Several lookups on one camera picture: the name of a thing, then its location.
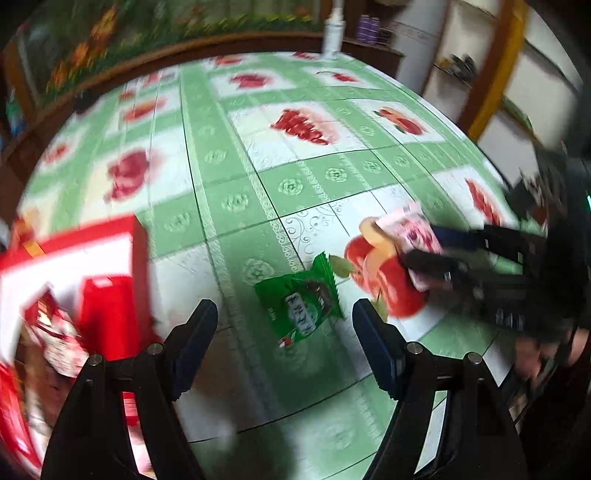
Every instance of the green snack package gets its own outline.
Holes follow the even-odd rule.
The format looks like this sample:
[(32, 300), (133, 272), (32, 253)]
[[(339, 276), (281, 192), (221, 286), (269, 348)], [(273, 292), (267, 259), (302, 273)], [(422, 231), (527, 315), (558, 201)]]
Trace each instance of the green snack package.
[(312, 268), (255, 285), (262, 305), (267, 309), (279, 346), (290, 346), (318, 328), (328, 317), (342, 318), (335, 277), (324, 252)]

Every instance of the table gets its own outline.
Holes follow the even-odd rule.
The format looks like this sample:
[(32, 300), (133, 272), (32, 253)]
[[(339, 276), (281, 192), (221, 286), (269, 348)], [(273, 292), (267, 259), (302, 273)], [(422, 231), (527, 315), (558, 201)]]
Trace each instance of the table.
[[(285, 127), (283, 115), (307, 118), (313, 132)], [(345, 480), (363, 476), (395, 406), (352, 329), (352, 305), (367, 295), (338, 279), (345, 319), (280, 349), (253, 285), (322, 251), (342, 256), (361, 219), (413, 199), (433, 223), (482, 226), (491, 213), (476, 189), (495, 221), (516, 226), (501, 184), (453, 123), (372, 67), (344, 54), (258, 53), (155, 72), (73, 115), (19, 211), (40, 238), (134, 212), (150, 234), (163, 336), (200, 299), (217, 304), (219, 328), (177, 402), (208, 478)], [(497, 380), (507, 372), (497, 333), (437, 296), (389, 322), (434, 353), (484, 354)], [(436, 450), (444, 396), (422, 464)]]

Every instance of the spray bottle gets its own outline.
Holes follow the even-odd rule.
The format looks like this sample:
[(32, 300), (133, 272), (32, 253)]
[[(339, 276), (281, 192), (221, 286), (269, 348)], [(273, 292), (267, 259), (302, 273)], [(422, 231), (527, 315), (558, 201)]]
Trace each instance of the spray bottle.
[(343, 0), (335, 0), (330, 17), (324, 23), (324, 43), (322, 45), (322, 58), (324, 60), (337, 59), (343, 44), (344, 33)]

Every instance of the wall mural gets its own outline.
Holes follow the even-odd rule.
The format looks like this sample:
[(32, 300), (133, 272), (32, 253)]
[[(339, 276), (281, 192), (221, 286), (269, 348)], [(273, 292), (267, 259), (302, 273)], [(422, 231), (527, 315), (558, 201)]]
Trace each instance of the wall mural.
[(47, 103), (120, 61), (192, 38), (319, 29), (320, 0), (48, 0), (17, 32), (25, 76)]

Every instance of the apple print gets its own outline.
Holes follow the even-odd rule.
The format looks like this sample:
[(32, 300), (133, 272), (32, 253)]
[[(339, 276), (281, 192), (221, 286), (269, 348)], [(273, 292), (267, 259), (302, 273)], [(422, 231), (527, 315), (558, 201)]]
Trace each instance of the apple print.
[(133, 108), (125, 110), (121, 114), (121, 119), (124, 122), (134, 122), (147, 117), (149, 114), (161, 108), (166, 103), (166, 98), (159, 98), (158, 100), (146, 100), (145, 102), (136, 103)]
[(230, 79), (230, 82), (238, 82), (238, 88), (261, 88), (263, 85), (267, 83), (271, 83), (270, 77), (265, 77), (264, 75), (259, 75), (258, 73), (241, 73), (239, 75), (234, 75)]
[(302, 51), (296, 51), (291, 56), (302, 60), (318, 60), (318, 55), (312, 55), (311, 53), (305, 53)]
[(362, 235), (349, 241), (345, 259), (350, 262), (351, 279), (374, 300), (383, 299), (389, 316), (407, 318), (425, 305), (426, 293), (414, 287), (398, 257), (374, 248)]
[(482, 212), (487, 223), (499, 226), (501, 224), (501, 216), (496, 211), (493, 201), (491, 201), (486, 192), (484, 192), (475, 181), (471, 179), (464, 179), (464, 181), (470, 189), (470, 195), (472, 195), (474, 207)]
[(390, 107), (383, 107), (379, 111), (374, 111), (378, 116), (390, 120), (396, 128), (403, 134), (422, 135), (425, 130), (416, 120), (411, 120), (401, 112), (398, 112)]
[(338, 80), (343, 83), (358, 83), (359, 80), (351, 75), (347, 75), (345, 73), (338, 73), (338, 72), (331, 72), (330, 70), (324, 70), (322, 72), (317, 72), (316, 75), (321, 74), (328, 74), (335, 80)]
[(120, 202), (132, 197), (144, 185), (148, 166), (145, 150), (131, 151), (109, 166), (107, 176), (113, 180), (113, 188), (105, 196), (105, 201)]
[(369, 284), (362, 271), (363, 261), (373, 249), (373, 246), (361, 235), (353, 238), (345, 247), (345, 258), (357, 269), (357, 271), (350, 274), (350, 277), (365, 293), (372, 293), (374, 289), (374, 286)]
[(220, 67), (223, 65), (236, 65), (242, 61), (240, 55), (220, 55), (215, 58), (214, 65)]
[(59, 162), (62, 158), (64, 158), (64, 156), (66, 155), (66, 153), (68, 153), (69, 150), (70, 147), (66, 143), (58, 143), (57, 145), (52, 147), (49, 152), (45, 154), (45, 157), (43, 158), (43, 164), (51, 165)]

